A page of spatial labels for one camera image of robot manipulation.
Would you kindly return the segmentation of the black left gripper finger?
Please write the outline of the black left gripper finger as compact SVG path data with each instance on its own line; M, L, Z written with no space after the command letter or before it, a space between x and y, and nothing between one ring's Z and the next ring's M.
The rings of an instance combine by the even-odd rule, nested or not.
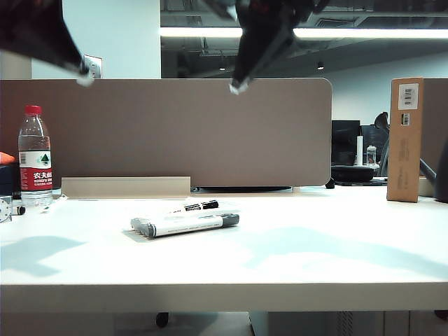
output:
M92 76L89 67L75 45L44 52L44 60L74 74L77 84L91 86Z
M77 84L93 84L94 78L90 74L90 68L84 56L77 48L70 33L64 33L64 46L62 47L62 68L76 75Z

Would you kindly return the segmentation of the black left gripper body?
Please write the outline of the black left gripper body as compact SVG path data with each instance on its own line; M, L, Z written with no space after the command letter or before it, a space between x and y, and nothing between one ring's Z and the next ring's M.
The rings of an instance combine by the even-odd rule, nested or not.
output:
M44 61L44 52L64 46L61 1L2 1L1 49Z

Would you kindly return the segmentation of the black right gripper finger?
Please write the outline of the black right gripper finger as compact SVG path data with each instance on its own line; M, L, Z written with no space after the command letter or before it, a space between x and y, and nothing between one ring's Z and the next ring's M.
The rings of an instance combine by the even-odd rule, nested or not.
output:
M283 57L293 42L294 36L292 33L275 34L264 40L260 38L258 44L252 48L250 54L251 60L248 81L253 81L275 61Z
M241 94L247 90L251 81L272 56L274 40L272 33L242 34L232 80L229 84L232 94Z

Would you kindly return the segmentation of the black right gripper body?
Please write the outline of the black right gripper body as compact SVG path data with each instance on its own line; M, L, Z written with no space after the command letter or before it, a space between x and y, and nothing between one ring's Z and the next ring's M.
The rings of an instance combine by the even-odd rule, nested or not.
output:
M329 1L205 1L219 17L238 21L243 30L285 26L289 31L321 13Z

